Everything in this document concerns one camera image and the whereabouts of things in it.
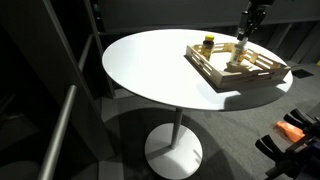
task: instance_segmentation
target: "gray carpet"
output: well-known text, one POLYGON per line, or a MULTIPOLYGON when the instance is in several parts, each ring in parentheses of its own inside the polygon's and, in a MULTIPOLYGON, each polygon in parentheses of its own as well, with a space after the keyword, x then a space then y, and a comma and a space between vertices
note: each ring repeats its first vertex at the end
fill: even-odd
MULTIPOLYGON (((188 180, 266 178, 264 173, 274 163, 256 149, 255 141, 270 134, 284 150, 290 143, 273 130, 273 125, 294 108, 308 112, 320 102, 320 67, 303 65, 293 69, 304 69, 314 76, 294 77, 289 92, 271 104, 233 112, 185 111, 182 124, 198 136, 203 148, 201 166, 188 180)), ((155 127, 173 121, 174 108, 133 96, 103 99, 102 109, 106 127, 113 134, 117 151, 122 154, 124 179, 163 179, 148 166, 144 143, 155 127), (117 123, 120 132, 112 128, 117 123)), ((290 178, 282 175, 277 179, 290 178)))

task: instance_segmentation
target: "metal railing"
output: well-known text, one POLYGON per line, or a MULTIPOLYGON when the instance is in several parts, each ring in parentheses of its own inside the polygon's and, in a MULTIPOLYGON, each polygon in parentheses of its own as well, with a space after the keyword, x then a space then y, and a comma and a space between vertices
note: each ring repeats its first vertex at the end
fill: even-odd
POLYGON ((76 93, 77 87, 71 85, 61 108, 57 124, 53 130, 38 180, 51 180, 53 178, 76 93))

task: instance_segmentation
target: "orange object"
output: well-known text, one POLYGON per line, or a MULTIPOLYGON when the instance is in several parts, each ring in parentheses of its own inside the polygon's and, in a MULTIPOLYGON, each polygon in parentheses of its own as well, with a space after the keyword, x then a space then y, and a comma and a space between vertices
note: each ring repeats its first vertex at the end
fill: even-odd
POLYGON ((289 123, 278 121, 276 125, 280 130, 284 131, 285 135, 292 141, 297 142, 299 139, 303 138, 305 135, 303 131, 289 123))

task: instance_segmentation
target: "bottle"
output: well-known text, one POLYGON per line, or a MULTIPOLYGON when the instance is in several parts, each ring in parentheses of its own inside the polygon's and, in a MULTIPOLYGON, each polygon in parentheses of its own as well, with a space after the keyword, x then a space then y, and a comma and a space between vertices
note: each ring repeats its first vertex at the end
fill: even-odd
POLYGON ((213 35, 206 35, 200 51, 200 54, 202 54, 208 61, 210 60, 210 56, 212 54, 212 50, 214 46, 213 40, 214 40, 213 35))
POLYGON ((241 63, 241 61, 243 60, 243 56, 246 55, 247 53, 247 41, 248 38, 244 38, 242 41, 239 41, 238 44, 235 44, 233 49, 232 49, 232 53, 231 53, 231 57, 230 57, 230 63, 233 65, 238 65, 241 63))

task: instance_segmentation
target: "small jar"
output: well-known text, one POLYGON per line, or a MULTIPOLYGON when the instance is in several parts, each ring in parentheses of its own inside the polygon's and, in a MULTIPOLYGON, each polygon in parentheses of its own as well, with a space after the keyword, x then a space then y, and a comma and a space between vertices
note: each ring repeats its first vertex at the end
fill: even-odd
POLYGON ((208 61, 210 60, 210 56, 213 51, 213 46, 214 46, 213 40, 214 40, 213 35, 206 35, 200 51, 200 54, 202 54, 208 61))

